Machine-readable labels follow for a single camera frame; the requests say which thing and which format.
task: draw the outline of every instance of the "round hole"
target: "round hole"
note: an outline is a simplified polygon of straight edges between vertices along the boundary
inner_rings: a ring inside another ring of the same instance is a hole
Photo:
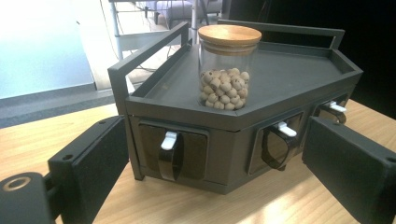
[[[4,186],[3,190],[4,191],[13,191],[17,189],[21,189],[25,187],[27,184],[29,184],[31,178],[28,176],[21,176],[18,178],[15,178],[13,180],[8,181]]]
[[[65,155],[62,160],[67,161],[73,158],[73,155]]]
[[[390,162],[396,162],[396,158],[391,158],[391,157],[388,157],[388,158],[387,158],[387,161],[390,161]]]

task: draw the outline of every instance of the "bamboo lid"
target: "bamboo lid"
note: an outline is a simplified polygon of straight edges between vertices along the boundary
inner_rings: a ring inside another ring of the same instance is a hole
[[[208,25],[198,30],[199,36],[216,45],[255,45],[262,38],[262,33],[244,26]]]
[[[262,38],[261,32],[236,25],[204,26],[198,34],[206,50],[228,56],[249,55]]]

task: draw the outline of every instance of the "table surface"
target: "table surface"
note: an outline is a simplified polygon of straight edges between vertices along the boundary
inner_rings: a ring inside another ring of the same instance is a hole
[[[349,101],[346,126],[396,151],[396,120]],[[47,160],[115,105],[0,129],[0,180],[23,172],[45,175]],[[121,174],[94,223],[357,223],[302,163],[273,170],[227,194]]]

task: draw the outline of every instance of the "glass jar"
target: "glass jar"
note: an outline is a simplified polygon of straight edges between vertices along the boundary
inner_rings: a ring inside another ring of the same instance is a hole
[[[209,25],[198,30],[199,103],[237,110],[248,99],[252,63],[262,33],[243,26]]]

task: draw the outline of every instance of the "food pellet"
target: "food pellet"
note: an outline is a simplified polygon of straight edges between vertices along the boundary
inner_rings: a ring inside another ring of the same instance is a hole
[[[238,68],[201,73],[200,100],[216,109],[236,110],[245,106],[248,97],[248,72]]]

